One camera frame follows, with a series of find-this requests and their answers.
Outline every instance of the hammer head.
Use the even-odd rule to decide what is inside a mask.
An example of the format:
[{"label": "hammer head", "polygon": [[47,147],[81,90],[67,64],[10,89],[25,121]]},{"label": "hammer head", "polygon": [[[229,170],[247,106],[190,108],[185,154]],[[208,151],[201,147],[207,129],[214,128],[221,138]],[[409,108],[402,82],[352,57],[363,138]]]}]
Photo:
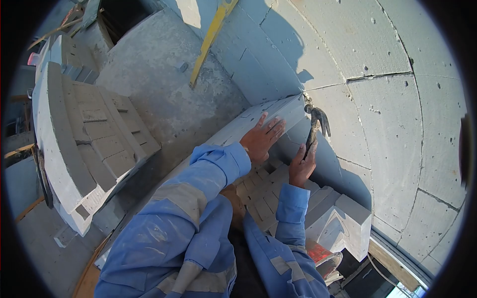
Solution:
[{"label": "hammer head", "polygon": [[328,123],[328,117],[325,112],[320,108],[315,108],[311,104],[305,106],[305,112],[311,114],[311,128],[317,129],[317,122],[320,122],[321,134],[326,136],[328,134],[331,137],[330,125]]}]

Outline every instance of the hand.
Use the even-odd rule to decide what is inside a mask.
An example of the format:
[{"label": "hand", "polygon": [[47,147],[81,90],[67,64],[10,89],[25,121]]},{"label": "hand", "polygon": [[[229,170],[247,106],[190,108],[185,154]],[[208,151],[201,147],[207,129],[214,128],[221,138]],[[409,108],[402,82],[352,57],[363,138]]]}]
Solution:
[{"label": "hand", "polygon": [[291,161],[290,166],[288,167],[288,173],[290,176],[289,184],[305,188],[305,182],[313,173],[313,170],[316,167],[315,163],[315,154],[316,154],[316,147],[318,146],[318,141],[315,140],[306,155],[306,158],[303,159],[306,153],[306,146],[305,144],[301,144],[300,148],[298,149],[297,155]]},{"label": "hand", "polygon": [[254,128],[249,130],[240,140],[240,144],[249,154],[250,161],[261,164],[269,157],[268,150],[285,132],[285,120],[273,119],[262,127],[268,113],[264,112]]}]

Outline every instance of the claw hammer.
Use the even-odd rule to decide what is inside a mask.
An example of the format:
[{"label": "claw hammer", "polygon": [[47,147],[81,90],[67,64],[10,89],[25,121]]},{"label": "claw hammer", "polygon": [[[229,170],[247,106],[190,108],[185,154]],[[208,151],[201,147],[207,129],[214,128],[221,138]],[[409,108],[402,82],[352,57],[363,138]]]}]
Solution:
[{"label": "claw hammer", "polygon": [[306,155],[308,154],[308,150],[310,149],[311,144],[316,140],[318,121],[320,122],[322,135],[325,137],[326,134],[328,134],[328,136],[331,137],[328,117],[322,109],[314,108],[311,104],[307,104],[305,106],[305,112],[311,114],[311,128],[310,133],[308,134],[308,139],[306,140],[306,153],[303,159],[305,159]]}]

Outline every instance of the cable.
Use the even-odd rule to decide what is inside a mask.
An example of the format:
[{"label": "cable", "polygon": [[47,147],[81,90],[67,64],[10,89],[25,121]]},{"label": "cable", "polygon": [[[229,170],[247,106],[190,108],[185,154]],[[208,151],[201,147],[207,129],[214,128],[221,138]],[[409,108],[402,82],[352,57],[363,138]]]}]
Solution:
[{"label": "cable", "polygon": [[374,267],[374,269],[376,269],[376,271],[378,271],[378,273],[385,279],[387,280],[391,285],[395,286],[396,288],[398,288],[401,292],[404,293],[404,295],[408,296],[409,298],[413,298],[411,295],[409,295],[408,293],[406,293],[406,291],[404,291],[403,289],[401,289],[400,287],[397,286],[397,284],[395,284],[394,282],[392,282],[390,279],[388,279],[386,276],[384,276],[383,273],[381,273],[381,271],[379,271],[379,269],[376,267],[376,265],[373,263],[373,260],[371,260],[371,257],[369,256],[369,253],[368,253],[368,259],[369,261],[371,262],[371,265]]}]

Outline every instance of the blue work uniform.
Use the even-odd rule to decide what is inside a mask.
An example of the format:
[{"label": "blue work uniform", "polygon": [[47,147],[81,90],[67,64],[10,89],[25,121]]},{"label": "blue work uniform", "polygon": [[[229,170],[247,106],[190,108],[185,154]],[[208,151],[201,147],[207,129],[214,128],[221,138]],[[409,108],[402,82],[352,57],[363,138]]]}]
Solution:
[{"label": "blue work uniform", "polygon": [[[227,238],[232,205],[219,192],[251,168],[237,142],[201,145],[190,166],[166,181],[115,240],[97,297],[229,297],[237,276]],[[246,212],[244,236],[269,297],[329,298],[305,250],[310,191],[284,184],[275,237]]]}]

